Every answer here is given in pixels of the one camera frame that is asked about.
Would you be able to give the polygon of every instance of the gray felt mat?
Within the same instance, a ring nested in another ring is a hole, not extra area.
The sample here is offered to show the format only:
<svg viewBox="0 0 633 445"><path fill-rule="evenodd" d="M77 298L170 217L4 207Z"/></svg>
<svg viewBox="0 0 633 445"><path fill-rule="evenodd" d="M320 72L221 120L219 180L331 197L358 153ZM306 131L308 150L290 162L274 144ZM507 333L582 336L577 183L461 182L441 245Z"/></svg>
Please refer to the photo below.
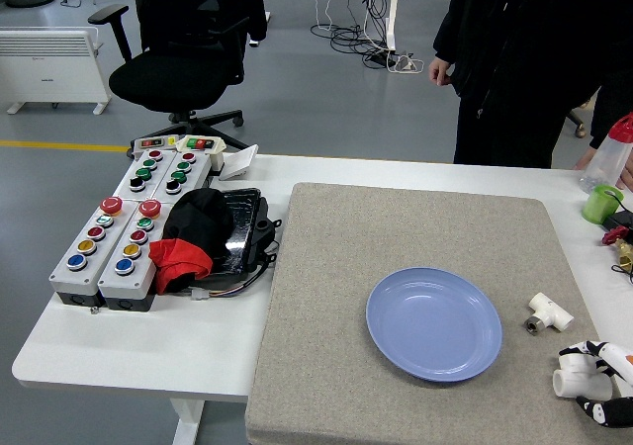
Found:
<svg viewBox="0 0 633 445"><path fill-rule="evenodd" d="M412 266L454 272L497 308L503 344L483 374L427 382L374 344L367 299ZM543 292L576 319L536 336ZM544 206L458 193L299 184L275 269L246 427L270 444L630 444L552 388L558 351L597 339Z"/></svg>

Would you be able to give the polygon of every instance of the red button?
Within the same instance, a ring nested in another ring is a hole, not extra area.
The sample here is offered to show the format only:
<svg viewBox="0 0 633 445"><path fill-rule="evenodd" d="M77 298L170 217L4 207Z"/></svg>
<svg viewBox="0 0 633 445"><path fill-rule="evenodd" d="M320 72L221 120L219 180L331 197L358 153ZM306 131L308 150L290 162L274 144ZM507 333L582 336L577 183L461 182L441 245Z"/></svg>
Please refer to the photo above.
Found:
<svg viewBox="0 0 633 445"><path fill-rule="evenodd" d="M106 235L106 230L99 226L94 226L88 229L88 238L93 240L101 240Z"/></svg>
<svg viewBox="0 0 633 445"><path fill-rule="evenodd" d="M182 161L186 161L188 163L195 163L195 161L196 161L196 154L192 153L192 152L183 153Z"/></svg>
<svg viewBox="0 0 633 445"><path fill-rule="evenodd" d="M147 156L154 161L162 160L162 152L160 150L152 150Z"/></svg>
<svg viewBox="0 0 633 445"><path fill-rule="evenodd" d="M107 215L114 215L118 213L123 207L123 200L118 196L111 196L101 202L101 211Z"/></svg>
<svg viewBox="0 0 633 445"><path fill-rule="evenodd" d="M143 216L155 218L160 214L160 202L158 200L143 201L138 207L138 210Z"/></svg>
<svg viewBox="0 0 633 445"><path fill-rule="evenodd" d="M145 232L142 229L135 230L130 235L130 242L133 242L134 244L145 244L146 241L147 241L147 232Z"/></svg>

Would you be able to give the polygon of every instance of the office chair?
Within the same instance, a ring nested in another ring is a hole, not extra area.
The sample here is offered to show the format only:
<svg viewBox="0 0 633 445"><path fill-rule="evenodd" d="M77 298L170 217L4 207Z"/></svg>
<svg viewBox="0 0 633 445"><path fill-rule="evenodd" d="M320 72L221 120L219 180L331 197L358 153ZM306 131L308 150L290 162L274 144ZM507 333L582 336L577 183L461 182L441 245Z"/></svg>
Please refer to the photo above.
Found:
<svg viewBox="0 0 633 445"><path fill-rule="evenodd" d="M263 0L143 1L148 3L138 14L141 45L147 50L135 57L122 24L128 6L111 5L88 19L93 25L112 26L125 60L110 76L112 92L150 111L171 114L175 125L145 136L219 136L227 145L247 148L213 128L228 120L241 127L241 110L204 118L195 111L213 106L229 85L243 81L247 33L258 40L266 36Z"/></svg>

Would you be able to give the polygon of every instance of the gray floor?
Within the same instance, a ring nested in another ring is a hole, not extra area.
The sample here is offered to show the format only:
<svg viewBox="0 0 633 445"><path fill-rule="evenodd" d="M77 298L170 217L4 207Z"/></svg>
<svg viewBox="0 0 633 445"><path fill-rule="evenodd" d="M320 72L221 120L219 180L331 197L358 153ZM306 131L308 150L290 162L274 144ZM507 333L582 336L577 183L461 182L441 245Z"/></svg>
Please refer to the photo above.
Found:
<svg viewBox="0 0 633 445"><path fill-rule="evenodd" d="M361 0L350 1L362 21ZM83 27L96 8L112 3L131 6L125 27L137 51L134 0L97 0L96 7L82 0L80 8L60 6L59 0L34 9L0 5L0 26ZM318 0L321 23L327 23L325 4ZM400 0L398 48L428 63L447 4ZM315 6L315 0L266 0L272 12L269 38L248 49L245 81L201 115L242 109L243 128L219 128L258 143L263 153L450 162L458 103L452 90L434 87L425 74L371 70L358 55L334 52L310 33L317 22ZM352 23L347 0L332 0L327 13L337 25ZM104 43L99 61L107 77L122 61L109 29L99 35ZM116 97L101 116L93 116L87 104L60 104L56 110L29 104L9 116L10 102L0 104L0 145L3 140L126 145L168 125L165 115ZM589 110L579 114L590 121ZM574 126L567 124L555 167L572 167L587 145L588 138L575 138ZM1 444L171 443L177 417L168 400L26 389L11 374L52 293L48 274L128 166L119 153L0 146ZM197 443L246 443L243 412L243 404L208 403Z"/></svg>

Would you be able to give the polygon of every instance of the person's hand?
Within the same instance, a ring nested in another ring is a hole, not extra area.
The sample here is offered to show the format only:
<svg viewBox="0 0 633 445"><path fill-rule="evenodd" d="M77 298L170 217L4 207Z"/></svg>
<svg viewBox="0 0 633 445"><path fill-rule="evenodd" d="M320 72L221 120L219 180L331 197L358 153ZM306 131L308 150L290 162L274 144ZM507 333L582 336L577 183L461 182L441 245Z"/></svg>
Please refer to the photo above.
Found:
<svg viewBox="0 0 633 445"><path fill-rule="evenodd" d="M446 71L451 67L450 62L446 62L439 57L436 57L428 65L428 78L434 84L438 86L447 86L451 83L451 76L446 74Z"/></svg>
<svg viewBox="0 0 633 445"><path fill-rule="evenodd" d="M581 158L576 162L574 166L575 170L584 170L587 168L587 165L595 155L597 150L595 148L589 147L587 151L581 156ZM626 163L624 164L624 168L622 169L622 174L620 178L615 183L615 186L620 190L624 189L624 187L633 191L633 152L629 155Z"/></svg>

